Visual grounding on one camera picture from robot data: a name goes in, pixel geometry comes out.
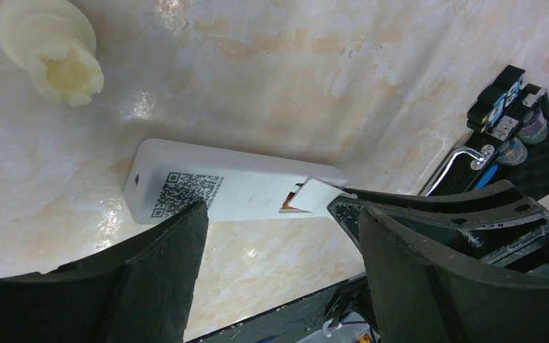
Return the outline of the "white remote control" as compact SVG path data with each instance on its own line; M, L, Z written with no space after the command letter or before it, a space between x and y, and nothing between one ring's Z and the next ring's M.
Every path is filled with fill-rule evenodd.
M309 178L344 191L350 185L333 166L148 139L139 146L124 200L138 224L158 224L197 201L207 205L212 222L315 218L280 211Z

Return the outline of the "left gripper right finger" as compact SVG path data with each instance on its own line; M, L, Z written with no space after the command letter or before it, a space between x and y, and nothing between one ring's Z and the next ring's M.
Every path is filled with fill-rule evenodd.
M373 205L359 229L382 341L549 342L549 278L473 259Z

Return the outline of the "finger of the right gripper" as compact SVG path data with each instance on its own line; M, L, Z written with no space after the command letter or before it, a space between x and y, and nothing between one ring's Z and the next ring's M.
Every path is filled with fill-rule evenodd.
M475 191L412 196L351 189L327 207L355 246L367 205L429 239L491 265L510 265L549 246L549 211L507 180Z

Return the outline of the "orange AAA battery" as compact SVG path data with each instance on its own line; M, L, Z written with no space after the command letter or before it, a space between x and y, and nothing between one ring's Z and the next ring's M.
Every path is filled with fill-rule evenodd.
M282 205L282 207L281 207L281 209L280 209L281 212L293 212L293 211L298 211L297 208L294 208L294 207L290 206L290 200L291 200L290 198L285 199L285 201L284 201L284 203L283 203L283 205Z

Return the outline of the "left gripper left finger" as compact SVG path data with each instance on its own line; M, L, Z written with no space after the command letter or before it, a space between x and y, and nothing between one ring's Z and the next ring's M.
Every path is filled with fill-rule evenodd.
M198 201L49 273L0 278L0 342L182 342L208 224Z

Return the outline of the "white battery cover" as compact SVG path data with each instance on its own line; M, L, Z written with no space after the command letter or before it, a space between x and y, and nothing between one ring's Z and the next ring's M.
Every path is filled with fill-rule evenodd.
M297 208L301 212L326 217L329 214L328 206L339 197L358 199L356 194L346 192L343 188L336 187L319 179L309 178L293 192L290 198L290 206Z

